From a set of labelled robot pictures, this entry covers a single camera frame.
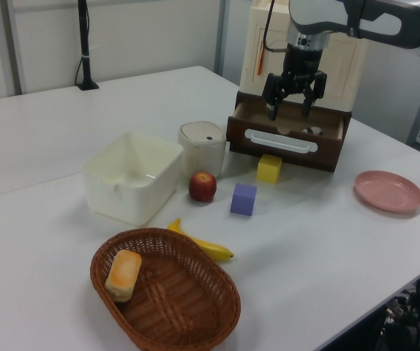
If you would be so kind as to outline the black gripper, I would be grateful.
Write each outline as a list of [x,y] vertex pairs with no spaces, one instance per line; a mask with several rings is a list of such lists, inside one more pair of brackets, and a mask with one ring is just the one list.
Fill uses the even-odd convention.
[[276,119],[278,107],[289,92],[302,92],[304,101],[301,114],[308,117],[313,103],[323,98],[326,87],[327,74],[319,70],[319,65],[329,42],[329,34],[289,31],[287,41],[282,74],[269,73],[263,89],[263,99],[272,121]]

